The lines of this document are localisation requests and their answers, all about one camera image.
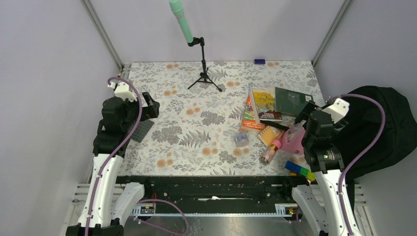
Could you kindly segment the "dark green notebook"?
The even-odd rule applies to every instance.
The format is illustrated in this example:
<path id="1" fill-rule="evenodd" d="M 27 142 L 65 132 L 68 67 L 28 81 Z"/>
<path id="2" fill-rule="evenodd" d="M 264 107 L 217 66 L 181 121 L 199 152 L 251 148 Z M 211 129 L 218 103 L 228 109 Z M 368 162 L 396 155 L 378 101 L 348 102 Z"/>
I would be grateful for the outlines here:
<path id="1" fill-rule="evenodd" d="M 310 94 L 275 87 L 275 110 L 287 115 L 298 115 L 314 98 Z"/>

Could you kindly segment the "black student backpack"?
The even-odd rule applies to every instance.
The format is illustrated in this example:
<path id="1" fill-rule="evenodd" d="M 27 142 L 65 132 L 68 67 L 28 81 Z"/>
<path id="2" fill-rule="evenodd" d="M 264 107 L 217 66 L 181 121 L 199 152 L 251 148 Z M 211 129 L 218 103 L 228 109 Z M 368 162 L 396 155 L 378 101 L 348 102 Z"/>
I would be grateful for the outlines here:
<path id="1" fill-rule="evenodd" d="M 342 99 L 350 103 L 344 117 L 347 123 L 333 140 L 345 166 L 352 164 L 345 181 L 351 207 L 355 205 L 354 181 L 368 173 L 397 164 L 417 147 L 417 122 L 408 99 L 391 87 L 362 86 Z M 385 125 L 376 143 L 358 161 L 354 159 L 377 136 L 381 126 L 380 109 L 366 96 L 377 101 L 385 113 Z"/>

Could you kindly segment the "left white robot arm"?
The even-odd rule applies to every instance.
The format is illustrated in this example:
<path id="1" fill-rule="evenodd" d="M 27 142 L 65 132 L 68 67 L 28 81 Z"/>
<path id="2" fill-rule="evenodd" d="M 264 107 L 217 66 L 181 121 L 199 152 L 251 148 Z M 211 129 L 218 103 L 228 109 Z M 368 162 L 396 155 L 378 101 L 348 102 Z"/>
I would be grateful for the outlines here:
<path id="1" fill-rule="evenodd" d="M 148 92 L 141 101 L 111 97 L 103 102 L 102 120 L 93 141 L 93 172 L 83 211 L 67 236 L 122 236 L 124 225 L 138 201 L 147 202 L 152 188 L 144 183 L 128 183 L 113 204 L 119 168 L 124 160 L 130 137 L 141 121 L 157 118 L 159 103 Z"/>

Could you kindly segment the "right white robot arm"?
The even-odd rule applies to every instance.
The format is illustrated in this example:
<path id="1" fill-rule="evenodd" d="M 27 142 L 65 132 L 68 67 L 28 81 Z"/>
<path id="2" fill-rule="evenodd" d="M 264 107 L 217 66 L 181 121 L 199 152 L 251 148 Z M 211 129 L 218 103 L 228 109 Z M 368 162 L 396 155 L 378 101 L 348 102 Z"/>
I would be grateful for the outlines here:
<path id="1" fill-rule="evenodd" d="M 320 108 L 310 102 L 297 117 L 305 129 L 301 141 L 304 157 L 321 191 L 320 205 L 310 185 L 289 184 L 282 189 L 284 200 L 296 202 L 316 236 L 359 236 L 349 205 L 340 151 L 333 144 L 337 124 L 349 111 L 349 103 L 337 98 Z"/>

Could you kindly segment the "grey building baseplate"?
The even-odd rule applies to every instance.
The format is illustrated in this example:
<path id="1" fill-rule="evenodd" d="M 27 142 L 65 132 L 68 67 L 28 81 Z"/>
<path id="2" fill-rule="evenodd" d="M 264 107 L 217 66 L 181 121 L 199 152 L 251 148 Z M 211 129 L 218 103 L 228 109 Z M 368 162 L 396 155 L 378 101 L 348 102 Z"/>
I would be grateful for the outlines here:
<path id="1" fill-rule="evenodd" d="M 151 121 L 150 119 L 139 122 L 137 128 L 131 135 L 130 139 L 138 143 L 141 143 L 146 137 L 146 135 L 148 134 L 148 132 L 151 130 L 153 125 L 154 125 L 154 122 Z"/>

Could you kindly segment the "orange pencil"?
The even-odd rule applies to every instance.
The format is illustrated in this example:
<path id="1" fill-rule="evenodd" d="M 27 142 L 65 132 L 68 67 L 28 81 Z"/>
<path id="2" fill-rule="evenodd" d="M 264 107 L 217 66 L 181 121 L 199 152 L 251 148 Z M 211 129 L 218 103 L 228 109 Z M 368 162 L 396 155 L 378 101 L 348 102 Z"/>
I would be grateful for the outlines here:
<path id="1" fill-rule="evenodd" d="M 285 132 L 289 130 L 291 125 L 292 125 L 291 122 L 288 122 L 286 125 L 277 124 L 277 129 L 280 131 L 280 134 L 277 136 L 277 138 L 281 139 L 282 136 L 285 134 Z"/>

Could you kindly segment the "pink pencil case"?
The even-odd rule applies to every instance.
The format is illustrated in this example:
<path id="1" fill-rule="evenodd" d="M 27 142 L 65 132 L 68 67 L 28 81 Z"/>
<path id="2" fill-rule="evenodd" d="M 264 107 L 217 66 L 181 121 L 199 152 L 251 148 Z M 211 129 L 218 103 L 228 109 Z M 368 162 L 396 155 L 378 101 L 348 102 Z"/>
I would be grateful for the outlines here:
<path id="1" fill-rule="evenodd" d="M 305 135 L 305 120 L 292 125 L 280 139 L 281 148 L 280 150 L 286 151 L 288 153 L 303 155 L 304 149 L 302 146 L 302 139 Z"/>

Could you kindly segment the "yellow spiral notepad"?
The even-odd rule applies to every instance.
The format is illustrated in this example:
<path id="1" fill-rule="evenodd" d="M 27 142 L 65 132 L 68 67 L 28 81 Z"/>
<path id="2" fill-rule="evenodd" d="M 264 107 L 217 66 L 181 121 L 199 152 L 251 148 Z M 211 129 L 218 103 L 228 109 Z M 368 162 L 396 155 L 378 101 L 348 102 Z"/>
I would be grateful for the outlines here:
<path id="1" fill-rule="evenodd" d="M 262 143 L 266 146 L 269 146 L 273 141 L 280 139 L 283 134 L 281 129 L 266 126 L 259 134 L 258 138 L 262 141 Z"/>

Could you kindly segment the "floral table mat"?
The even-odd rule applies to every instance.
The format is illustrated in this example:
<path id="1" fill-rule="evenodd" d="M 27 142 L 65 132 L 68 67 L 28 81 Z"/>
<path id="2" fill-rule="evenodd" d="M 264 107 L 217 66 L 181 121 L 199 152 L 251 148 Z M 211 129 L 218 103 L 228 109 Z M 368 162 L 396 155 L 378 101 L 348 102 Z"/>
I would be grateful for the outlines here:
<path id="1" fill-rule="evenodd" d="M 131 141 L 121 176 L 286 176 L 287 161 L 306 166 L 304 157 L 278 151 L 269 165 L 266 146 L 254 132 L 249 144 L 235 137 L 253 87 L 299 91 L 324 100 L 310 61 L 208 62 L 213 84 L 200 84 L 200 62 L 135 62 L 129 79 L 160 103 L 159 117 L 146 137 Z"/>

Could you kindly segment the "yellow illustrated book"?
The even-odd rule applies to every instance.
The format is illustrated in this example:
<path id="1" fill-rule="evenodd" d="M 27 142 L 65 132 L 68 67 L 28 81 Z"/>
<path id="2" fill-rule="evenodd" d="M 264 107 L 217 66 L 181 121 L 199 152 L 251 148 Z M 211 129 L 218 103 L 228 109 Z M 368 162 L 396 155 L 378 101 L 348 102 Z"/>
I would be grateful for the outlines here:
<path id="1" fill-rule="evenodd" d="M 254 112 L 254 119 L 257 123 L 261 121 L 281 122 L 282 114 L 275 109 L 274 88 L 254 88 L 249 92 Z"/>

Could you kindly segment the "pink glitter bottle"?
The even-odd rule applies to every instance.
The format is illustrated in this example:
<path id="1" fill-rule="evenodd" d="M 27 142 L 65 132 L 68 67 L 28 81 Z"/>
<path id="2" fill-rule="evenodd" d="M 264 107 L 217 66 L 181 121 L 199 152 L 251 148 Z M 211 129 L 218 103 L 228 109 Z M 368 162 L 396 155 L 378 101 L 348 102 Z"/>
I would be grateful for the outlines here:
<path id="1" fill-rule="evenodd" d="M 275 156 L 275 153 L 277 150 L 281 148 L 282 144 L 281 142 L 276 139 L 274 140 L 267 148 L 267 150 L 263 153 L 263 155 L 260 158 L 260 162 L 264 165 L 268 165 L 272 159 Z"/>

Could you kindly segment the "orange illustrated book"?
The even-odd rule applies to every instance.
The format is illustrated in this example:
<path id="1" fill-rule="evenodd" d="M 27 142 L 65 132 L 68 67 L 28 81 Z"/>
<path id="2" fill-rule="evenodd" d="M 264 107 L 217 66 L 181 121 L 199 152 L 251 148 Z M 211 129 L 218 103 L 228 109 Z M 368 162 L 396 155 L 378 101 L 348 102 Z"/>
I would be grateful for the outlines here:
<path id="1" fill-rule="evenodd" d="M 245 132 L 259 133 L 266 127 L 265 124 L 257 123 L 254 118 L 254 112 L 250 96 L 247 97 L 246 104 L 243 110 L 243 117 L 241 121 L 240 130 Z"/>

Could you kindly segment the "clear box of clips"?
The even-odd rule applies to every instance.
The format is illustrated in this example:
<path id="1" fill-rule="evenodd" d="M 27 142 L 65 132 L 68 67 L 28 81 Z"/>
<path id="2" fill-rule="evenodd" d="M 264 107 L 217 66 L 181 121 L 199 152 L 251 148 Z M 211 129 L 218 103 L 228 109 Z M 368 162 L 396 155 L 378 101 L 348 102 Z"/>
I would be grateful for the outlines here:
<path id="1" fill-rule="evenodd" d="M 245 147 L 249 145 L 249 143 L 250 141 L 246 132 L 240 131 L 235 135 L 235 144 L 237 148 Z"/>

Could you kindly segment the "small blue block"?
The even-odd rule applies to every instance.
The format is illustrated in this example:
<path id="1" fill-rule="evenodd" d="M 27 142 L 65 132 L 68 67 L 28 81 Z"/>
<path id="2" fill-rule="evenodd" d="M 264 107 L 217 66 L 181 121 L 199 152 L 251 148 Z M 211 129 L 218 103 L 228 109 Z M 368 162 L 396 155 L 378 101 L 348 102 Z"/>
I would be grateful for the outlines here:
<path id="1" fill-rule="evenodd" d="M 265 59 L 254 59 L 254 64 L 266 64 Z"/>

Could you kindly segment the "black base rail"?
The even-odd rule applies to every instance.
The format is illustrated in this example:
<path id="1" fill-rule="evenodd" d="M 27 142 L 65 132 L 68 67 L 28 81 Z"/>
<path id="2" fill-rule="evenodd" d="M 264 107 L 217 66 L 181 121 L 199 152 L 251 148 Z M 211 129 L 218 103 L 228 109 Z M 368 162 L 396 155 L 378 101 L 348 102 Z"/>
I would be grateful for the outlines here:
<path id="1" fill-rule="evenodd" d="M 197 202 L 227 202 L 229 206 L 259 206 L 293 203 L 291 192 L 298 185 L 309 185 L 302 176 L 123 176 L 117 184 L 139 182 L 145 197 L 167 200 L 179 207 Z"/>

